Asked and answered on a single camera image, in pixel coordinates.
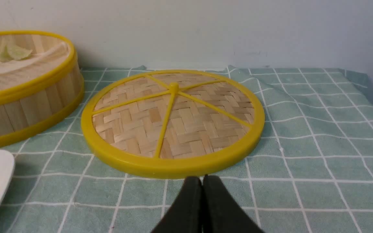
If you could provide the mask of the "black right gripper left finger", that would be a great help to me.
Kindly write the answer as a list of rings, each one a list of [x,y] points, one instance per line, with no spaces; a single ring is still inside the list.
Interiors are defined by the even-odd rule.
[[[201,233],[201,195],[201,180],[193,176],[185,178],[174,202],[152,232]]]

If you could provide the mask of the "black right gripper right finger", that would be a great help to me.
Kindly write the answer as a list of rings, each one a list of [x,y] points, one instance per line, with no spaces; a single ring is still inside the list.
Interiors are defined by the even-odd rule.
[[[203,196],[204,233],[263,233],[218,176],[204,176]]]

